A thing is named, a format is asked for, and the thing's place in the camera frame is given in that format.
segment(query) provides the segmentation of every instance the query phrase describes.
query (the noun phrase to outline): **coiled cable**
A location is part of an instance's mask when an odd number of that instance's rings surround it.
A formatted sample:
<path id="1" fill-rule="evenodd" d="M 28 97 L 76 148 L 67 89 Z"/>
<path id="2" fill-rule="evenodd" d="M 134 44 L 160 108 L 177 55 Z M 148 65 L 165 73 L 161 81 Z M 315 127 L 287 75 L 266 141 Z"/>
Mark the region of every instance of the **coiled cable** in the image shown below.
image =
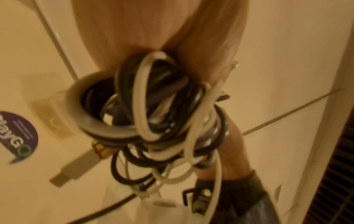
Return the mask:
<path id="1" fill-rule="evenodd" d="M 203 221 L 209 223 L 221 186 L 221 164 L 215 149 L 228 129 L 225 115 L 215 105 L 222 85 L 221 80 L 213 86 L 195 83 L 172 58 L 154 51 L 128 58 L 119 70 L 80 79 L 67 93 L 67 107 L 83 132 L 116 150 L 111 173 L 135 195 L 149 196 L 163 184 L 182 182 L 196 169 L 216 163 L 215 188 Z M 138 157 L 132 149 L 137 150 Z M 126 158 L 125 178 L 116 167 L 119 151 Z M 191 168 L 180 177 L 168 178 L 178 159 L 184 159 Z M 132 180 L 128 163 L 151 168 L 152 172 Z M 137 187 L 156 179 L 160 184 L 152 190 Z"/>

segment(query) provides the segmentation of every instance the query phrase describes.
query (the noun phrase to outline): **sleeve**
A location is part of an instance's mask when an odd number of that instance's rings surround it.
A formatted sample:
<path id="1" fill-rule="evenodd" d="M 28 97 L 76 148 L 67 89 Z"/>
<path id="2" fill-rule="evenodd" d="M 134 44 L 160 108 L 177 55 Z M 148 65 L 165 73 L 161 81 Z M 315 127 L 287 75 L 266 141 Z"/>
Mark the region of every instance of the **sleeve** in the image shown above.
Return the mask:
<path id="1" fill-rule="evenodd" d="M 193 212 L 204 214 L 214 181 L 197 180 Z M 274 206 L 255 171 L 244 179 L 223 180 L 217 208 L 210 223 L 279 224 Z"/>

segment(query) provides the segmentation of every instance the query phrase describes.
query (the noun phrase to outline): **sticker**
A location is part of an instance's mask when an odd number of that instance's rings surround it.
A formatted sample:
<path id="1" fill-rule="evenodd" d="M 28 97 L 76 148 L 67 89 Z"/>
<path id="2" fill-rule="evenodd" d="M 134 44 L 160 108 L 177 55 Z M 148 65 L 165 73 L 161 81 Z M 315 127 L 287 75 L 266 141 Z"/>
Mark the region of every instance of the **sticker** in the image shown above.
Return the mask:
<path id="1" fill-rule="evenodd" d="M 38 133 L 25 118 L 0 111 L 0 143 L 15 156 L 10 163 L 17 163 L 34 153 L 38 145 Z"/>

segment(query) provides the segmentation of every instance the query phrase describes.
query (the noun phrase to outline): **vent grille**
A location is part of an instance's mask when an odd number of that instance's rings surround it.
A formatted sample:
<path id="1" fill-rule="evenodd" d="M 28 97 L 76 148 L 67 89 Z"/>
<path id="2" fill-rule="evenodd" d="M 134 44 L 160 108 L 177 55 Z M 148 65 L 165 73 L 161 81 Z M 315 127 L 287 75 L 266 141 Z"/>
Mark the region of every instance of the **vent grille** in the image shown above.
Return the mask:
<path id="1" fill-rule="evenodd" d="M 354 116 L 350 116 L 303 224 L 354 224 Z"/>

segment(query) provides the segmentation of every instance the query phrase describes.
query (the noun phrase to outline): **air vent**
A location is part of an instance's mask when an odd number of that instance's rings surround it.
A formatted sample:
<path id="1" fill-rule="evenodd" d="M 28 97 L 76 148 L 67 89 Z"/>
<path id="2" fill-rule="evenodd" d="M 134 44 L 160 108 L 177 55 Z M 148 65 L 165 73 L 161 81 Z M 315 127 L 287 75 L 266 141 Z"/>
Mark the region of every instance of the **air vent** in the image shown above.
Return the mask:
<path id="1" fill-rule="evenodd" d="M 354 116 L 348 120 L 303 224 L 354 224 Z"/>

